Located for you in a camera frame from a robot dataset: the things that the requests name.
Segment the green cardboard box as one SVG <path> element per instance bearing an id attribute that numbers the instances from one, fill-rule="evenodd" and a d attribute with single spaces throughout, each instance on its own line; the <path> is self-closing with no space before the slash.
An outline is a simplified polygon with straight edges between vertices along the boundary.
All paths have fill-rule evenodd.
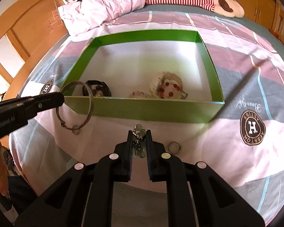
<path id="1" fill-rule="evenodd" d="M 182 97 L 130 97 L 134 91 L 150 94 L 164 72 L 179 76 Z M 215 66 L 196 31 L 142 30 L 96 37 L 65 83 L 88 80 L 104 82 L 111 91 L 109 97 L 95 98 L 95 116 L 207 123 L 224 105 Z"/>

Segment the black wristwatch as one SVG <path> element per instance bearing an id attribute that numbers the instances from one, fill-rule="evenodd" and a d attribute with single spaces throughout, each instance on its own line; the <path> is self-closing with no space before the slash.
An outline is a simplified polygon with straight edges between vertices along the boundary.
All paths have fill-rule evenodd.
<path id="1" fill-rule="evenodd" d="M 111 97 L 111 91 L 105 82 L 99 80 L 88 80 L 85 83 L 92 91 L 94 97 Z"/>

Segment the pink pillow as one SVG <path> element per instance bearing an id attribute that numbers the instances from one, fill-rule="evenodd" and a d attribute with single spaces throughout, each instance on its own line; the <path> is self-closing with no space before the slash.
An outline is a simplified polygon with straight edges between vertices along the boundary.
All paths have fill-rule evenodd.
<path id="1" fill-rule="evenodd" d="M 75 0 L 58 7 L 58 13 L 69 35 L 77 36 L 144 5 L 145 0 Z"/>

